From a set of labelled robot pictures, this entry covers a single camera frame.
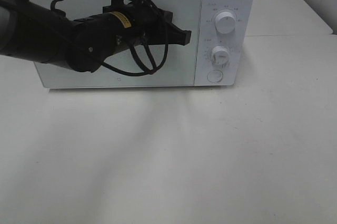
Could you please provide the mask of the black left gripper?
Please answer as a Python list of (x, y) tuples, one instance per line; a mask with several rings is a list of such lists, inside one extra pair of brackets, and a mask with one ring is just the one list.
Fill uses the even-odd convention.
[(151, 0), (111, 0), (103, 7), (103, 13), (118, 12), (131, 24), (134, 35), (145, 34), (149, 45), (188, 45), (191, 31), (172, 23), (173, 13), (158, 8)]

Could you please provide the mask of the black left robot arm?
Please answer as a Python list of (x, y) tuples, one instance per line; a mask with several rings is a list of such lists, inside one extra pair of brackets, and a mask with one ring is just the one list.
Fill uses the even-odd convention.
[(138, 77), (162, 68), (152, 45), (188, 45), (191, 31), (173, 24), (173, 14), (152, 0), (111, 0), (101, 14), (69, 20), (52, 0), (1, 0), (1, 54), (76, 72), (105, 67)]

